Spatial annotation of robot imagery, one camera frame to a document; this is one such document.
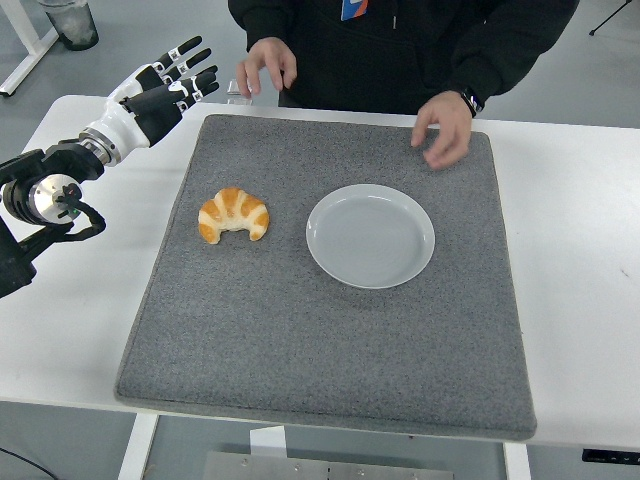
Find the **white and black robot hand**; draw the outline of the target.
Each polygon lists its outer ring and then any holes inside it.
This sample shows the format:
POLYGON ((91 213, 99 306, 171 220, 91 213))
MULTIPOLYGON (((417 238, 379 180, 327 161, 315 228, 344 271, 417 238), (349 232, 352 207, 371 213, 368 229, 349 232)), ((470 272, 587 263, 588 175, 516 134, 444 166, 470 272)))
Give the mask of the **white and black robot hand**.
POLYGON ((159 143, 188 109, 219 88, 215 65, 193 71, 211 55, 209 48, 197 49, 201 43, 195 36, 138 67, 107 97, 101 118, 81 133, 106 151, 107 165, 159 143))

